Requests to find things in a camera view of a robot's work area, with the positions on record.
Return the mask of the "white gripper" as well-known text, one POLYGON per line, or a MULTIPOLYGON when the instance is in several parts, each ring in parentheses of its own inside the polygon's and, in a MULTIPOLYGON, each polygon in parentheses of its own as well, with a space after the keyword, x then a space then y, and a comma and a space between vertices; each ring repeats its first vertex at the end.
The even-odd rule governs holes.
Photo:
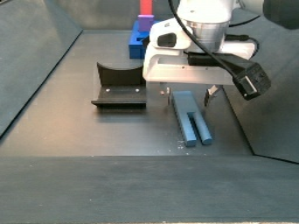
MULTIPOLYGON (((229 27, 229 18, 198 20, 184 19, 188 32, 212 53, 230 53, 249 59, 254 47, 250 43, 224 39, 229 27)), ((153 24, 149 31, 149 43, 144 54, 142 76, 146 81, 160 83, 160 96, 170 104, 172 89, 166 82, 216 84, 206 89, 204 106, 208 106, 220 85, 230 85, 229 73, 218 66, 190 66, 188 53, 204 53, 186 36, 174 18, 153 24)))

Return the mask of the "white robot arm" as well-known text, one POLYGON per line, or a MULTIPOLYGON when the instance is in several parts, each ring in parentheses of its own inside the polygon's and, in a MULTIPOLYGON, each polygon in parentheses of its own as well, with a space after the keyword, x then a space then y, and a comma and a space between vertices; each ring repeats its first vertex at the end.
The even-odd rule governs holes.
POLYGON ((245 100, 270 87, 261 66, 249 60, 254 46, 226 34, 232 11, 240 8, 285 29, 299 29, 299 0, 180 0, 173 18, 153 24, 145 48, 146 81, 234 85, 245 100))

